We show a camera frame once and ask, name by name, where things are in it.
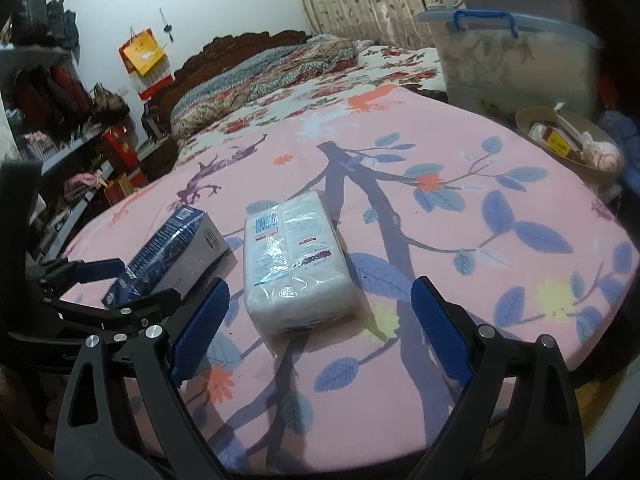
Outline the red floral bed sheet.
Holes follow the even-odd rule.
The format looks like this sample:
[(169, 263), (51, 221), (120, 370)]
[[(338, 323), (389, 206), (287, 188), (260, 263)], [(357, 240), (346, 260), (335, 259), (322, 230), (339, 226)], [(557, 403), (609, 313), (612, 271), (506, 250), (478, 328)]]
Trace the red floral bed sheet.
[(371, 46), (358, 54), (355, 66), (279, 89), (211, 122), (184, 141), (177, 164), (182, 166), (213, 146), (230, 142), (275, 122), (345, 101), (379, 86), (445, 92), (437, 50)]

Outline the cluttered metal shelf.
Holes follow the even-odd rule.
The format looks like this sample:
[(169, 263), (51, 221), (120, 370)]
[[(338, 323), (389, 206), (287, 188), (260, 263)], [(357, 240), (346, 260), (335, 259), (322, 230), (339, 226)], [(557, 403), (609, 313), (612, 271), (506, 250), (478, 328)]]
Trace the cluttered metal shelf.
[(129, 106), (103, 84), (87, 88), (78, 55), (63, 0), (18, 2), (1, 34), (1, 99), (18, 154), (40, 165), (27, 242), (35, 260), (62, 252), (119, 174), (105, 143), (126, 130)]

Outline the dark wooden headboard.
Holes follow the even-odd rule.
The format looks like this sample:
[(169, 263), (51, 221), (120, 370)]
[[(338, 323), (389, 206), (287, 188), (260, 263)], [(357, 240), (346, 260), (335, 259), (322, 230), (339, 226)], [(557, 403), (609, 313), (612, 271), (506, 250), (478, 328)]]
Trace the dark wooden headboard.
[(174, 80), (163, 84), (144, 104), (141, 123), (153, 140), (170, 133), (170, 112), (189, 90), (198, 84), (231, 70), (259, 52), (276, 47), (299, 46), (310, 36), (301, 30), (269, 32), (244, 32), (240, 36), (223, 36), (213, 39), (200, 53), (191, 56), (175, 71)]

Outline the blue white carton box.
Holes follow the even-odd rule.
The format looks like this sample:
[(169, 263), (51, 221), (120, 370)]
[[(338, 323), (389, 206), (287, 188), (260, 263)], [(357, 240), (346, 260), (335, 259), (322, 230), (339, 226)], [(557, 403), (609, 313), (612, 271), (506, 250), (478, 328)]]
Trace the blue white carton box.
[(175, 210), (125, 266), (102, 298), (107, 309), (175, 289), (184, 298), (203, 274), (229, 251), (207, 212)]

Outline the red gift box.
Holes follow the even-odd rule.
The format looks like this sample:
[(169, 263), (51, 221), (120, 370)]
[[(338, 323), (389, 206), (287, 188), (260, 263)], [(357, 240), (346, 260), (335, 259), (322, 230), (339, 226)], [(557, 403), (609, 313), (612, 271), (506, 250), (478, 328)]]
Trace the red gift box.
[(133, 174), (139, 169), (136, 151), (128, 142), (127, 130), (121, 126), (111, 126), (101, 136), (102, 151), (116, 174)]

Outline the yellow red wall calendar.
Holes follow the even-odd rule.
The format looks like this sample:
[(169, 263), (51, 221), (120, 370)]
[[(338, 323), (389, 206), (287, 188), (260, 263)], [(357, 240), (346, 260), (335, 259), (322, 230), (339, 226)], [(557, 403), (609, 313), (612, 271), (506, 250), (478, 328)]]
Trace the yellow red wall calendar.
[(118, 53), (141, 101), (149, 101), (174, 81), (168, 56), (151, 29), (132, 35)]

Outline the pink floral blanket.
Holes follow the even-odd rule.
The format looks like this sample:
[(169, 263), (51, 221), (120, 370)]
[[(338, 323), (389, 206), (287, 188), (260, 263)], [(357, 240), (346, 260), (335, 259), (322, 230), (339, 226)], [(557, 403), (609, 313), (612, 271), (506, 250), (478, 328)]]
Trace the pink floral blanket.
[[(273, 351), (246, 312), (244, 224), (309, 191), (372, 322)], [(359, 468), (435, 440), (460, 388), (413, 313), (419, 276), (476, 322), (526, 341), (551, 335), (576, 367), (639, 275), (638, 249), (576, 174), (495, 122), (394, 86), (232, 136), (105, 211), (67, 253), (130, 260), (182, 204), (227, 240), (231, 294), (183, 399), (243, 474)]]

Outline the clear storage box blue lid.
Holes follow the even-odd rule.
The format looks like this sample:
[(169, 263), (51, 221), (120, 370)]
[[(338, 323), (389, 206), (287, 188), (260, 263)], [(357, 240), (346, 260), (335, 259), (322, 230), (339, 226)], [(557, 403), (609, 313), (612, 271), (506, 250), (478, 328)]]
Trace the clear storage box blue lid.
[(559, 103), (594, 115), (601, 41), (590, 30), (482, 9), (424, 11), (418, 21), (432, 34), (450, 104), (504, 120)]

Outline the pile of blue clothes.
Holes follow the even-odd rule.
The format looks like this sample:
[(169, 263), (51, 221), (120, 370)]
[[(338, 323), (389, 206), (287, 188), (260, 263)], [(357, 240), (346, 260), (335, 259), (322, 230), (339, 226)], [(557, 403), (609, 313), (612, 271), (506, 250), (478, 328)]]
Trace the pile of blue clothes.
[(603, 113), (598, 125), (620, 148), (625, 159), (622, 180), (634, 195), (639, 196), (640, 136), (638, 126), (631, 118), (617, 110), (608, 110)]

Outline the beige plastic trash bin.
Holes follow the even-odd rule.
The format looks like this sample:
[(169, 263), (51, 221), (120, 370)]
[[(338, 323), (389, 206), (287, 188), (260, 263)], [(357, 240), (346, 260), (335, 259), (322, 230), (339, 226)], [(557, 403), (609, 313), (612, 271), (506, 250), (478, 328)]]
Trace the beige plastic trash bin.
[(521, 136), (597, 191), (610, 188), (624, 169), (622, 149), (590, 120), (567, 110), (564, 102), (522, 108), (515, 123)]

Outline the white tissue pack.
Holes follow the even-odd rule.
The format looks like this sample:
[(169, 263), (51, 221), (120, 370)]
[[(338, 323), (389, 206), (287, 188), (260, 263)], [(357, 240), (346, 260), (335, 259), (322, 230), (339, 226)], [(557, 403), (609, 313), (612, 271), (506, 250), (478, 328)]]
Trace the white tissue pack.
[(309, 191), (245, 220), (245, 307), (276, 339), (352, 314), (358, 294), (321, 196)]

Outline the patchwork floral quilt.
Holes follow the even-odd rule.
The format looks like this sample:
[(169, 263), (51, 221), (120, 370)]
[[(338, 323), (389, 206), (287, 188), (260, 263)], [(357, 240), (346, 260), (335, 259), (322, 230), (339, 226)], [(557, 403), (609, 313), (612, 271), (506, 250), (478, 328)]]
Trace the patchwork floral quilt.
[(189, 139), (251, 102), (346, 70), (357, 64), (357, 58), (356, 44), (338, 37), (259, 52), (186, 92), (171, 110), (170, 133), (177, 140)]

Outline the yellow pink box in bin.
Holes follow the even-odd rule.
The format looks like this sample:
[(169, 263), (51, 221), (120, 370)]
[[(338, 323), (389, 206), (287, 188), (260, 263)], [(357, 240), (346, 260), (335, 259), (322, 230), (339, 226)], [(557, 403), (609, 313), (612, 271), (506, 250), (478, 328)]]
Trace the yellow pink box in bin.
[(535, 122), (530, 127), (528, 136), (555, 155), (575, 162), (582, 160), (582, 150), (577, 142), (553, 122)]

